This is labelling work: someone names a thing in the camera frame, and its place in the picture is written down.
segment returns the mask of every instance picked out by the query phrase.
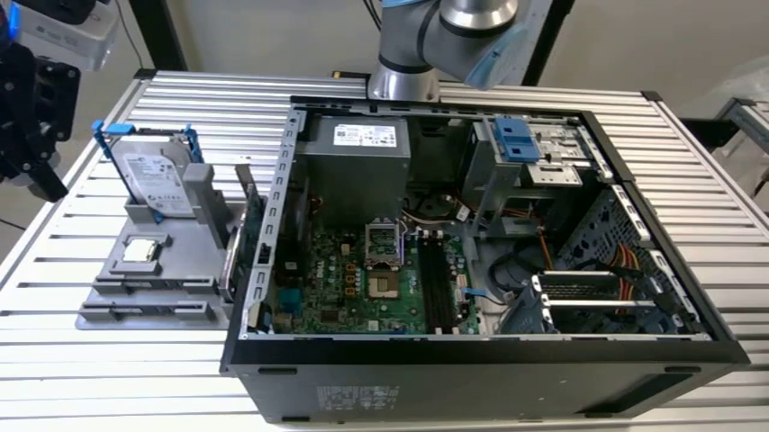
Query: blue plastic latch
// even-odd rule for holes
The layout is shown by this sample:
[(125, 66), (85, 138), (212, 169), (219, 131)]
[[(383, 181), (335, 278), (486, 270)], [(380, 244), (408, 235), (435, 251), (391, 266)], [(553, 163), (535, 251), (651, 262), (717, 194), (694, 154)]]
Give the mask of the blue plastic latch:
[(104, 138), (104, 134), (101, 132), (103, 127), (104, 127), (104, 121), (103, 120), (95, 121), (93, 124), (91, 125), (91, 132), (93, 135), (93, 139), (99, 143), (99, 147), (101, 147), (104, 156), (107, 157), (108, 160), (112, 160), (112, 151), (109, 150), (109, 146), (107, 146), (107, 139)]
[(283, 288), (277, 292), (277, 302), (283, 312), (298, 315), (302, 313), (302, 291), (299, 288)]
[(424, 2), (426, 0), (382, 0), (382, 7), (406, 6), (411, 3)]
[(539, 160), (539, 148), (523, 119), (494, 119), (494, 138), (507, 162), (526, 163)]
[(160, 223), (160, 222), (163, 222), (163, 219), (165, 219), (165, 217), (163, 216), (163, 213), (160, 213), (156, 210), (152, 210), (152, 218), (155, 219), (155, 223)]
[(487, 293), (484, 290), (478, 290), (476, 288), (462, 288), (462, 294), (472, 295), (475, 297), (486, 297)]
[(192, 153), (192, 162), (196, 164), (203, 163), (203, 152), (200, 151), (200, 143), (197, 139), (197, 131), (192, 129), (192, 125), (187, 124), (184, 127), (183, 133), (187, 136), (187, 140), (189, 141), (189, 151)]
[(112, 123), (107, 126), (105, 132), (112, 135), (131, 135), (136, 132), (136, 126), (131, 123)]

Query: gray component holder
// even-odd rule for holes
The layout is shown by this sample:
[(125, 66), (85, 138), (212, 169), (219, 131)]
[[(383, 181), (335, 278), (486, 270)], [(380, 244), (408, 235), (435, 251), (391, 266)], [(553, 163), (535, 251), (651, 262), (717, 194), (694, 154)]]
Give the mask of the gray component holder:
[[(235, 212), (212, 188), (212, 176), (207, 164), (189, 164), (184, 172), (191, 201), (199, 203), (195, 219), (155, 223), (145, 204), (125, 203), (128, 221), (80, 308), (79, 329), (227, 328), (232, 306), (217, 286)], [(157, 243), (148, 262), (123, 261), (132, 239)]]

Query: label sticker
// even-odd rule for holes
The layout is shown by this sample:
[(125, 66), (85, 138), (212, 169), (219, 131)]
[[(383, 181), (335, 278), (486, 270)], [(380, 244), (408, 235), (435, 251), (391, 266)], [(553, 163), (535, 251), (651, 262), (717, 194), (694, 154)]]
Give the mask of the label sticker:
[(163, 216), (192, 216), (192, 206), (171, 159), (129, 153), (123, 160), (147, 205)]
[(398, 147), (395, 126), (338, 124), (334, 128), (335, 146)]
[(459, 211), (456, 211), (456, 219), (462, 222), (467, 221), (467, 216), (470, 216), (470, 209), (462, 206)]
[(394, 410), (398, 385), (324, 385), (318, 387), (322, 410)]

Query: orange wire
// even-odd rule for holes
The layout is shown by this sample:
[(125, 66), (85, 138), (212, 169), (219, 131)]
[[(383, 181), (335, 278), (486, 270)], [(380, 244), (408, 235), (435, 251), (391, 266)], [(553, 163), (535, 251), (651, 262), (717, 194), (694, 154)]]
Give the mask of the orange wire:
[(550, 252), (547, 251), (547, 244), (544, 243), (544, 236), (542, 235), (542, 227), (536, 229), (539, 234), (539, 245), (542, 245), (542, 252), (544, 253), (544, 262), (547, 270), (553, 270), (553, 261), (550, 260)]
[[(635, 256), (635, 253), (631, 251), (631, 249), (627, 247), (627, 252), (630, 253), (630, 257), (633, 258), (633, 267), (635, 268), (635, 270), (641, 270), (641, 264), (638, 263), (638, 257)], [(630, 285), (630, 292), (627, 293), (627, 300), (633, 300), (633, 288), (634, 285)]]
[[(619, 245), (621, 249), (622, 249), (622, 267), (627, 267), (627, 264), (630, 263), (630, 256), (627, 255), (627, 247), (625, 245)], [(622, 284), (625, 285), (625, 290), (622, 291), (622, 300), (627, 300), (627, 291), (629, 291), (629, 284), (623, 279), (619, 279), (622, 281)]]

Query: aluminum extrusion table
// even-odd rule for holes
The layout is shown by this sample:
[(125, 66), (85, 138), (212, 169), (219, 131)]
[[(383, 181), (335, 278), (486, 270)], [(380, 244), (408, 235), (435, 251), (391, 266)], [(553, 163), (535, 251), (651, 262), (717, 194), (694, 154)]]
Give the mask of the aluminum extrusion table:
[[(243, 199), (235, 164), (269, 187), (289, 95), (362, 98), (355, 79), (160, 72), (135, 79), (108, 122), (191, 122), (216, 187)], [(671, 111), (641, 93), (442, 85), (447, 103), (590, 110), (753, 366), (635, 419), (310, 425), (312, 429), (769, 430), (769, 222)], [(223, 331), (79, 331), (77, 309), (125, 221), (123, 187), (91, 142), (0, 266), (0, 430), (255, 430), (269, 426), (217, 373)]]

